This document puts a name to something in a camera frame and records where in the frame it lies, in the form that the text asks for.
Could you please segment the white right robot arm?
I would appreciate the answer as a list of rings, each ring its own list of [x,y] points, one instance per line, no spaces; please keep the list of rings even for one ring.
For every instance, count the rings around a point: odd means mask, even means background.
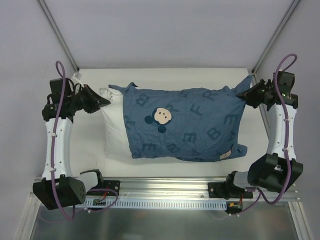
[[[225,198],[236,198],[246,191],[267,190],[280,199],[303,172],[294,150],[294,120],[298,96],[291,94],[291,83],[276,84],[261,80],[237,96],[249,106],[265,105],[269,118],[268,146],[265,155],[248,171],[233,171],[224,182]]]

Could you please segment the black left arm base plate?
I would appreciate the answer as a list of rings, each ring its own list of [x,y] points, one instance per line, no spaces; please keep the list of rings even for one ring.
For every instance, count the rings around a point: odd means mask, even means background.
[[[105,179],[102,183],[102,185],[99,187],[99,189],[108,189],[109,191],[96,191],[95,195],[97,196],[113,196],[115,197],[116,195],[119,195],[120,193],[120,186],[121,186],[121,181],[120,180],[110,180],[110,179]]]

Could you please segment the blue patterned pillowcase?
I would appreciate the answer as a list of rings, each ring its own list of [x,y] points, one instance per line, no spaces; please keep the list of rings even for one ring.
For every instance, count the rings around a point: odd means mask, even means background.
[[[173,157],[190,162],[241,158],[248,148],[238,143],[248,90],[247,76],[234,88],[182,90],[140,89],[109,85],[122,94],[124,126],[131,156]]]

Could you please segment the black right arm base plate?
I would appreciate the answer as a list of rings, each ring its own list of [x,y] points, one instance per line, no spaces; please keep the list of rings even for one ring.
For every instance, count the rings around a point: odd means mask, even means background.
[[[226,182],[209,182],[207,184],[208,196],[211,199],[252,199],[253,193],[247,192],[243,188],[234,186]]]

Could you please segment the white pillow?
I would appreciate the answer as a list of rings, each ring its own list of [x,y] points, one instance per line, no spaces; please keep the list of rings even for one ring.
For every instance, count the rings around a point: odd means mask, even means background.
[[[131,158],[124,114],[123,94],[116,89],[104,87],[99,89],[100,96],[110,104],[100,108],[105,126],[105,152],[117,158]]]

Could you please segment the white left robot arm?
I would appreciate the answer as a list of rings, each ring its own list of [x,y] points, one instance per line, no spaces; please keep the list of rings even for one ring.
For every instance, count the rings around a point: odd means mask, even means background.
[[[47,133],[47,152],[41,181],[32,186],[33,193],[48,210],[83,204],[90,191],[99,195],[104,191],[103,175],[98,169],[86,170],[78,177],[72,174],[70,141],[77,111],[92,114],[110,101],[99,96],[88,85],[78,93],[69,87],[62,92],[62,85],[51,87],[51,94],[42,110]]]

